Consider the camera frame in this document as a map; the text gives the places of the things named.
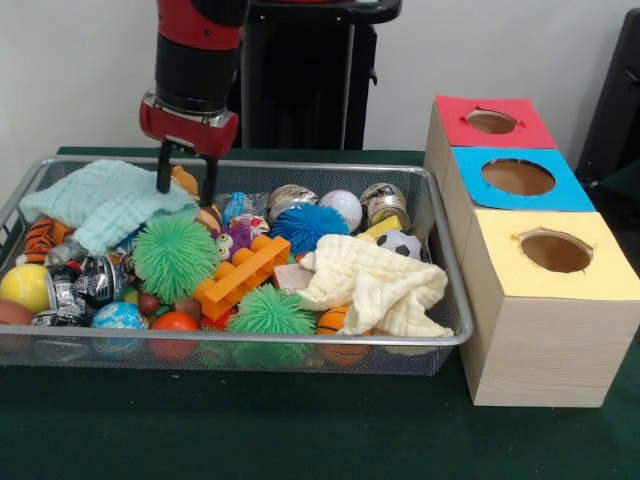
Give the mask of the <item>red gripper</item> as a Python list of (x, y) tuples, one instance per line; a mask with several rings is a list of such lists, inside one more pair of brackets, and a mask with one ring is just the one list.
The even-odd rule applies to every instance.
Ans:
[(173, 143), (200, 155), (206, 164), (206, 175), (199, 205), (209, 207), (214, 202), (219, 159), (231, 149), (239, 127), (236, 113), (203, 115), (181, 113), (162, 105), (154, 89), (142, 97), (139, 124), (144, 134), (161, 142), (158, 152), (156, 189), (167, 194), (171, 185), (171, 152)]

